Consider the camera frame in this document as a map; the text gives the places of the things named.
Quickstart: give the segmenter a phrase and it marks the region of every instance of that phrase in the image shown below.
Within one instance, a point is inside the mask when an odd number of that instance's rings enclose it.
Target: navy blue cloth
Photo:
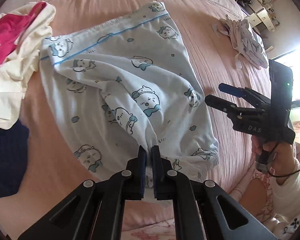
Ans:
[[[18,120],[0,129],[0,197],[18,192],[28,162],[29,129]]]

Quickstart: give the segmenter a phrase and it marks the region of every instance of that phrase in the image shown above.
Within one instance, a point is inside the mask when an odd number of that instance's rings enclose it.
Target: cartoon print fabric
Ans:
[[[147,151],[149,187],[153,145],[190,179],[204,181],[218,164],[202,88],[163,3],[45,39],[41,54],[57,125],[74,156],[99,179],[124,170],[139,145]],[[153,191],[145,198],[151,201]]]

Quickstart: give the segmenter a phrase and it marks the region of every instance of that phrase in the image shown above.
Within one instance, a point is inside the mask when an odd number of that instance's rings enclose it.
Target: laundry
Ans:
[[[222,33],[230,37],[232,47],[239,52],[234,57],[238,69],[242,68],[239,54],[242,54],[256,68],[269,66],[262,39],[253,31],[247,19],[233,21],[226,15],[226,19],[220,19],[212,28],[216,35]]]
[[[9,129],[0,129],[0,197],[18,192],[28,163],[29,130],[20,120]]]
[[[16,39],[28,28],[37,15],[46,7],[45,2],[37,3],[28,15],[6,14],[0,19],[0,65],[16,49]]]
[[[203,90],[163,3],[46,38],[41,53],[42,83],[61,134],[99,179],[125,169],[139,145],[148,166],[151,147],[159,145],[173,169],[197,181],[218,164]],[[146,189],[146,200],[151,196]]]
[[[10,14],[0,14],[0,128],[9,129],[19,118],[28,81],[39,67],[43,38],[52,35],[49,26],[54,6],[29,3]]]

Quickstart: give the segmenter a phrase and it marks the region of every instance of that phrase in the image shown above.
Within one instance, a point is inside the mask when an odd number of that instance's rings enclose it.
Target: blue piping trim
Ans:
[[[145,22],[142,22],[142,23],[138,24],[137,26],[134,26],[134,27],[125,29],[125,30],[123,30],[123,31],[121,31],[121,32],[113,33],[113,34],[109,35],[109,38],[112,37],[112,36],[115,36],[115,35],[124,33],[125,31],[133,30],[133,29],[139,27],[139,26],[142,25],[142,24],[145,24],[145,23],[147,23],[147,22],[151,22],[151,21],[153,21],[153,20],[155,20],[155,19],[157,19],[157,18],[159,18],[159,17],[165,16],[165,15],[167,15],[167,14],[169,14],[169,13],[162,14],[162,15],[157,16],[157,17],[155,17],[155,18],[153,18],[153,19],[151,19],[151,20],[147,20],[147,21],[145,21]],[[78,54],[82,53],[83,51],[85,51],[85,50],[87,50],[87,49],[90,49],[90,48],[96,46],[97,44],[100,44],[100,43],[102,43],[103,41],[106,41],[106,40],[108,40],[108,39],[103,39],[103,40],[101,40],[101,41],[99,41],[99,42],[97,42],[97,43],[95,43],[95,44],[93,44],[93,45],[91,45],[91,46],[89,46],[89,47],[87,47],[87,48],[85,48],[85,49],[83,49],[83,50],[81,50],[81,51],[79,51],[79,52],[77,52],[77,53],[75,53],[75,54],[73,54],[73,55],[71,55],[71,56],[65,58],[65,59],[63,59],[63,60],[61,60],[61,61],[58,61],[58,62],[54,63],[53,65],[55,65],[55,64],[60,64],[60,63],[62,63],[62,62],[64,62],[64,61],[68,60],[69,58],[71,58],[71,57],[73,57],[73,56],[75,56],[75,55],[78,55]]]

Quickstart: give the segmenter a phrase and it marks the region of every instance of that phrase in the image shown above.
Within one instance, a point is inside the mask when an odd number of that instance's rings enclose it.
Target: person's hand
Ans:
[[[270,152],[276,145],[276,142],[267,142],[264,145],[261,145],[259,138],[254,135],[251,136],[251,141],[252,152],[258,155],[262,153],[262,148],[267,152]],[[272,164],[274,171],[270,169],[270,172],[274,175],[286,175],[292,173],[295,167],[292,145],[285,142],[279,143],[274,152],[276,153],[274,162]],[[282,185],[287,178],[288,177],[277,178],[277,183]]]

